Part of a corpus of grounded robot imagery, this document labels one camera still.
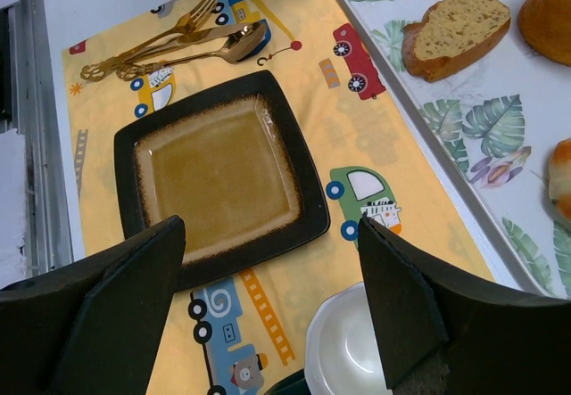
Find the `gold spoon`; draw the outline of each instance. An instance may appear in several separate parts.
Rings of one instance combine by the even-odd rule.
[[[174,61],[146,63],[144,65],[124,63],[117,70],[117,77],[130,81],[166,67],[212,56],[222,58],[228,63],[237,63],[248,56],[263,41],[267,28],[266,23],[260,21],[254,22],[252,25],[246,25],[243,29],[231,34],[226,43],[215,52],[200,53],[187,56],[186,58],[175,59]]]

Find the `placemat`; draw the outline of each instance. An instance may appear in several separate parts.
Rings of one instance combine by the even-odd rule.
[[[359,203],[363,192],[372,194],[377,219],[405,239],[492,279],[335,0],[220,0],[224,7],[210,24],[262,18],[271,29],[264,50],[237,65],[210,58],[158,71],[137,84],[114,76],[99,83],[79,77],[84,65],[170,28],[198,1],[174,0],[63,52],[87,254],[123,240],[115,133],[138,116],[168,111],[168,103],[256,70],[274,74],[294,110],[324,189],[335,198],[327,199],[332,223],[327,234],[295,251],[192,295],[177,293],[148,393],[263,393],[303,367],[305,332],[321,302],[362,280],[350,223],[367,206]],[[378,183],[385,194],[375,195]]]

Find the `square plate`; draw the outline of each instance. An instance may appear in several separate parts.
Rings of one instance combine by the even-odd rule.
[[[324,234],[329,212],[295,116],[267,70],[169,105],[115,135],[126,238],[178,214],[178,291],[229,276]]]

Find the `red car print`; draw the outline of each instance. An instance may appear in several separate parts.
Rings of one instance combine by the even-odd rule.
[[[333,31],[333,37],[336,41],[333,53],[345,59],[347,68],[351,72],[349,89],[357,92],[362,101],[369,98],[376,99],[386,89],[379,80],[377,69],[373,66],[357,31],[351,24],[345,23]]]

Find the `bread slice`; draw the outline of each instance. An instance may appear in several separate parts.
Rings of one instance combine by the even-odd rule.
[[[412,76],[447,78],[490,52],[509,30],[509,8],[499,0],[442,0],[421,22],[405,26],[402,61]]]

